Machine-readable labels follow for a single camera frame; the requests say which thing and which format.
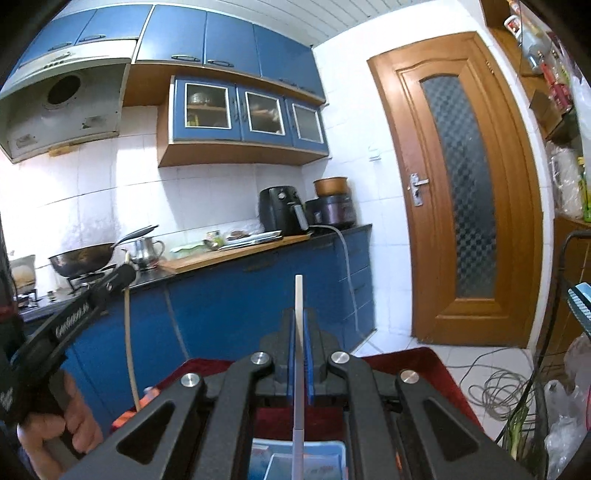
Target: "range hood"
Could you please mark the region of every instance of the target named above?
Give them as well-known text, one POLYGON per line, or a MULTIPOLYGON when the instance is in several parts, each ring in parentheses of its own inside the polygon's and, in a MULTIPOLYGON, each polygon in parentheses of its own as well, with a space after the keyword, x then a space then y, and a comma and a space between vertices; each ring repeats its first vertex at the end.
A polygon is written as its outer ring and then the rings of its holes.
POLYGON ((0 100, 7 156, 17 163, 51 148, 117 136, 128 73, 128 63, 68 71, 0 100))
POLYGON ((135 40, 105 40, 75 45, 24 63, 7 80, 0 99, 50 77, 95 66, 131 63, 135 40))

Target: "metal screw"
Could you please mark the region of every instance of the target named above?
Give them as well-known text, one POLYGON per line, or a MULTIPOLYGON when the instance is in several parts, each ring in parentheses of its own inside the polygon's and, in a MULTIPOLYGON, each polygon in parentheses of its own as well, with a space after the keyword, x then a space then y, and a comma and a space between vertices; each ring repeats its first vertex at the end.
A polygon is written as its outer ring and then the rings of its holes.
POLYGON ((181 378, 181 384, 185 387, 194 387, 199 383, 199 375, 197 374, 184 374, 181 378))
POLYGON ((400 378, 404 383, 417 383, 419 376, 414 370, 402 370, 400 372, 400 378))
POLYGON ((349 354, 346 352, 334 352, 331 356, 330 359, 339 365, 345 364, 349 361, 349 354))
POLYGON ((256 352, 251 356, 251 362, 255 365, 264 365, 270 360, 270 356, 265 352, 256 352))

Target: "blue plastic container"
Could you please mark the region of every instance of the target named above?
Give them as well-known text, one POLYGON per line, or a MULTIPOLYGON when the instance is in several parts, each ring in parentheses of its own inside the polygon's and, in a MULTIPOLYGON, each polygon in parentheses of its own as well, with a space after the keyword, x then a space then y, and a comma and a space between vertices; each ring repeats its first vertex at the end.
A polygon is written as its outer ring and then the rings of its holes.
MULTIPOLYGON (((252 439, 248 480, 290 480, 291 442, 252 439)), ((304 442, 304 480, 348 480, 343 442, 304 442)))

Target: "wok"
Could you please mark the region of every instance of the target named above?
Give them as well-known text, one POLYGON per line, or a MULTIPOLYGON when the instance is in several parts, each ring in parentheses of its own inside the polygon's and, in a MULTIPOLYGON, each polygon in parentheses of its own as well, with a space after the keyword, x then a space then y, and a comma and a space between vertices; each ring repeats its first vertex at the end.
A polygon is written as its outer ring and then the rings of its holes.
POLYGON ((91 247, 70 250, 49 258, 53 269, 62 277, 77 278, 89 273, 96 272, 105 267, 111 258, 115 247, 128 240, 147 235, 158 225, 146 226, 140 230, 125 235, 114 244, 92 245, 91 247))

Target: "pan handle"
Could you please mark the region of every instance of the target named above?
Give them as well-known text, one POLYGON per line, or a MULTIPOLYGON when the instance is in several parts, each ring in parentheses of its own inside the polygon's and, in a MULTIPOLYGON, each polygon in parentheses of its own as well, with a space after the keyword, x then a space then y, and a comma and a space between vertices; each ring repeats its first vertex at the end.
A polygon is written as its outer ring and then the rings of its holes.
POLYGON ((131 232, 131 233, 125 235, 122 239, 117 240, 112 245, 112 248, 115 248, 117 245, 122 244, 122 243, 126 242, 127 240, 133 240, 134 238, 139 238, 140 236, 148 235, 148 233, 150 233, 151 231, 153 231, 155 228, 158 228, 158 227, 159 227, 159 225, 150 225, 150 226, 145 226, 143 228, 140 228, 139 230, 136 230, 135 232, 131 232))

